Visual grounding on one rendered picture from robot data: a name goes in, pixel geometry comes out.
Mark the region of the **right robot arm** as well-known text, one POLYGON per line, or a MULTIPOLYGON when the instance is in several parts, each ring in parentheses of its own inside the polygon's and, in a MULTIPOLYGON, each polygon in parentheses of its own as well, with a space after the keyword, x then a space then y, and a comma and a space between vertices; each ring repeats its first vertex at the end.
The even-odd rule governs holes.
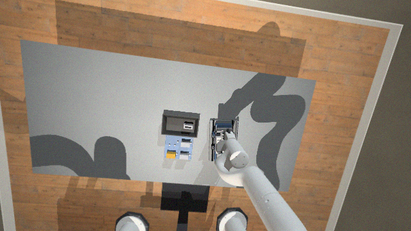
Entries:
MULTIPOLYGON (((228 184, 245 188, 268 231, 307 231, 262 171, 256 166, 245 167, 249 156, 236 139, 222 141, 216 136, 216 153, 221 151, 214 162, 218 174, 228 184), (241 170, 229 172, 232 167, 241 170)), ((246 227, 247 220, 238 211, 227 213, 219 223, 219 231, 246 231, 246 227)))

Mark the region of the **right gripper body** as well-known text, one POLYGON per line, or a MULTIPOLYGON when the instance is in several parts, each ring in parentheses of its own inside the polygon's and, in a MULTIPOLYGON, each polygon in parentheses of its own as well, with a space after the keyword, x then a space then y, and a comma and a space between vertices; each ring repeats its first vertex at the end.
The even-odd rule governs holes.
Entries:
POLYGON ((229 140, 229 139, 236 139, 233 132, 231 132, 231 133, 225 132, 224 140, 229 140))

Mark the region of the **yellow rectangular block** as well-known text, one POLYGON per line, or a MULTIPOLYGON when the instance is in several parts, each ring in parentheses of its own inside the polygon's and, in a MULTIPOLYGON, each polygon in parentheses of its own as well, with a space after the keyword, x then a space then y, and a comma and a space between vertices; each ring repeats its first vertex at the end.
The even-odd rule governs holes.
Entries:
POLYGON ((176 152, 168 151, 166 154, 166 158, 175 158, 176 152))

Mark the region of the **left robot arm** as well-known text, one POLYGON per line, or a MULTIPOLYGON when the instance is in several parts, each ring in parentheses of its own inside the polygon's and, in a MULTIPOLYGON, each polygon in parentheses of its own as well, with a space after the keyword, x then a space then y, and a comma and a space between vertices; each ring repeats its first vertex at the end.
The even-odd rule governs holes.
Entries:
POLYGON ((116 231, 146 231, 146 228, 139 218, 135 216, 126 216, 118 222, 116 231))

